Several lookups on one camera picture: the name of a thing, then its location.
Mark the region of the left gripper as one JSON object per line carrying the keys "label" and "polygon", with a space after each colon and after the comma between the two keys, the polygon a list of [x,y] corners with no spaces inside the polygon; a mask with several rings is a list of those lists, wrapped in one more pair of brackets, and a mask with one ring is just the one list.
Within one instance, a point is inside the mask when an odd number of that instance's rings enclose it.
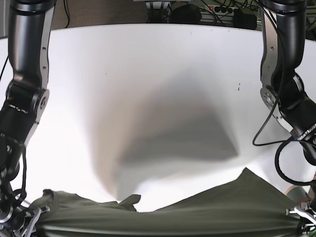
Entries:
{"label": "left gripper", "polygon": [[315,237],[316,236],[316,212],[312,209],[310,202],[301,203],[294,208],[286,210],[287,216],[299,216],[298,225],[299,237]]}

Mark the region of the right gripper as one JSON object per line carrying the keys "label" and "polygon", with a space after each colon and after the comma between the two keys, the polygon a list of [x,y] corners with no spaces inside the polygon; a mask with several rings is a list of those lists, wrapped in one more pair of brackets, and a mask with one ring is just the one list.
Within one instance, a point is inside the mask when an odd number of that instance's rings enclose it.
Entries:
{"label": "right gripper", "polygon": [[50,211],[48,206],[29,206],[17,212],[12,221],[12,232],[15,237],[30,237],[36,232],[36,223],[40,216]]}

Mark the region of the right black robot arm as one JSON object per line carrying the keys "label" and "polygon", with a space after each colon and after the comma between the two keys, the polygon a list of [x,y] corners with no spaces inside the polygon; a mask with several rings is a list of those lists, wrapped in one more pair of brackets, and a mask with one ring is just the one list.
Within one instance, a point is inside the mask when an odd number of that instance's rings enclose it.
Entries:
{"label": "right black robot arm", "polygon": [[48,46],[54,0],[13,0],[8,18],[8,57],[13,69],[0,111],[0,234],[30,237],[42,209],[24,207],[26,187],[11,181],[26,173],[26,148],[49,99]]}

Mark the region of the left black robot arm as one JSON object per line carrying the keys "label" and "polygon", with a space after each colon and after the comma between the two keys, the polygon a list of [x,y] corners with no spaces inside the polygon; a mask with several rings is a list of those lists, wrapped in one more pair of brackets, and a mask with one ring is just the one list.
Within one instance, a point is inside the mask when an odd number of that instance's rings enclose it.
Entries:
{"label": "left black robot arm", "polygon": [[296,181],[287,177],[279,165],[282,150],[290,143],[302,146],[306,161],[316,164],[316,104],[305,92],[303,80],[296,73],[304,54],[306,38],[305,0],[260,0],[263,56],[260,90],[271,117],[290,137],[278,141],[275,168],[284,181],[295,187],[309,186],[316,191],[316,181]]}

